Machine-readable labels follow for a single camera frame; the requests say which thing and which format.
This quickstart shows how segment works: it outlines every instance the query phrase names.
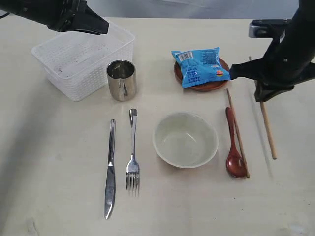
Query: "snack package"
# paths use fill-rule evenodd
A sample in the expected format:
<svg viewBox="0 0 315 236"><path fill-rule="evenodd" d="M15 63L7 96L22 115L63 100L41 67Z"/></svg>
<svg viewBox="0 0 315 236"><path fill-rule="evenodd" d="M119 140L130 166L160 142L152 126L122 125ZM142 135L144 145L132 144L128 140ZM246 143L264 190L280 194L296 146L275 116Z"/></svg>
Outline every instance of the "snack package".
<svg viewBox="0 0 315 236"><path fill-rule="evenodd" d="M220 64L219 48L187 52L172 51L172 55L181 67L184 88L210 81L231 79L228 71Z"/></svg>

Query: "wooden spoon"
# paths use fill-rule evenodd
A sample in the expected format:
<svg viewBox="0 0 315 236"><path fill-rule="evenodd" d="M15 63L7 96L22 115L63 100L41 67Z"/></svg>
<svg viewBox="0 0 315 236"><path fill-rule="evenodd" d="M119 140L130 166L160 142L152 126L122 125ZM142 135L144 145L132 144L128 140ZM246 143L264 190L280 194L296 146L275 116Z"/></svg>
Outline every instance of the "wooden spoon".
<svg viewBox="0 0 315 236"><path fill-rule="evenodd" d="M244 160L238 153L238 150L236 149L235 146L233 111L230 107L227 107L225 109L225 112L231 136L231 149L226 159L226 169L233 177L244 178L246 177L247 172Z"/></svg>

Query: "wooden chopstick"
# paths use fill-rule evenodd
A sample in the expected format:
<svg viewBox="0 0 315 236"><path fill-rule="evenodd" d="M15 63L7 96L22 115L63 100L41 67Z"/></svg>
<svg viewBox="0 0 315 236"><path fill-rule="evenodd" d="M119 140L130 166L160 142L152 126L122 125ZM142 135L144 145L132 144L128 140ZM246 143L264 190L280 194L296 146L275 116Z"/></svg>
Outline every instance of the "wooden chopstick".
<svg viewBox="0 0 315 236"><path fill-rule="evenodd" d="M269 146L270 146L272 159L276 160L277 159L277 153L276 153L276 149L275 149L275 144L274 144L274 140L273 140L272 134L271 134L271 129L270 129L270 124L269 124L269 119L267 116L267 111L265 108L265 104L263 102L260 102L260 108L261 108L262 117L263 117L264 123L265 123L265 128L266 128L266 132L267 132L267 138L268 138L268 142L269 142Z"/></svg>
<svg viewBox="0 0 315 236"><path fill-rule="evenodd" d="M248 166L247 166L247 162L246 162L246 158L245 158L245 154L244 154L243 142L242 142L240 130L238 128L237 119L236 119L236 116L235 116L231 94L230 94L230 91L228 90L228 88L226 89L226 92L227 92L227 96L228 96L228 101L230 103L230 107L231 107L233 115L234 115L234 123L235 123L235 130L236 130L236 135L237 135L237 139L238 139L238 144L240 146L241 156L243 158L243 161L244 161L244 164L245 164L245 168L246 168L246 178L250 178L251 176L250 176L250 173L248 171Z"/></svg>

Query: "white ceramic bowl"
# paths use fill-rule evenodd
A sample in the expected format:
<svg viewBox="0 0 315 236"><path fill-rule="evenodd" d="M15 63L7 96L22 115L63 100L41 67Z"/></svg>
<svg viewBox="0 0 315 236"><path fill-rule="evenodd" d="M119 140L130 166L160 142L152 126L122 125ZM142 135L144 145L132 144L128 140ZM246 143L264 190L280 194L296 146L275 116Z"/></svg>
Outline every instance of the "white ceramic bowl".
<svg viewBox="0 0 315 236"><path fill-rule="evenodd" d="M201 117L179 112L165 117L155 128L153 145L168 164L195 168L206 164L218 150L215 129Z"/></svg>

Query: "white table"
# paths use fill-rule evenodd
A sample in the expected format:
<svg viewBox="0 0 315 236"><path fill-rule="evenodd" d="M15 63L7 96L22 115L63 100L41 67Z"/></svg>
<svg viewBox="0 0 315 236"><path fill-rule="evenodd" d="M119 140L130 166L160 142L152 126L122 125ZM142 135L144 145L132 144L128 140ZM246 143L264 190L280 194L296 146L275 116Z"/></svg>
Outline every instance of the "white table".
<svg viewBox="0 0 315 236"><path fill-rule="evenodd" d="M107 86L81 102L70 101L45 79L30 53L57 33L14 16L0 20L0 234L34 236L34 222L39 236L284 236L294 224L314 235L314 81L266 104L278 160L271 158L253 81L228 84L251 173L250 179L232 179L225 170L226 92L183 90L170 52L219 46L231 65L249 55L261 57L270 40L249 39L249 20L111 20L136 37L139 92L129 102L113 100ZM125 190L130 108L139 114L139 198ZM217 129L219 150L207 165L175 169L157 157L152 131L174 111L197 113ZM106 221L112 118L117 121L117 195Z"/></svg>

